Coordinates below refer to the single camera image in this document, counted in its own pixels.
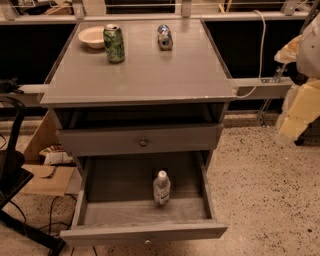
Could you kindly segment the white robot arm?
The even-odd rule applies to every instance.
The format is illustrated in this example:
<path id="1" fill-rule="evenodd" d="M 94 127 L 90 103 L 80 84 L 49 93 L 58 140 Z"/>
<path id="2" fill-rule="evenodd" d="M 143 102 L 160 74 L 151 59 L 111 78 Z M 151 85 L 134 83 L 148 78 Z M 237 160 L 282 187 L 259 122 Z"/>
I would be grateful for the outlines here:
<path id="1" fill-rule="evenodd" d="M 277 121 L 276 141 L 289 144 L 320 117 L 320 14 L 301 35 L 283 46 L 274 60 L 283 64 L 295 62 L 298 72 L 307 77 L 304 84 L 287 93 L 287 107 Z"/>

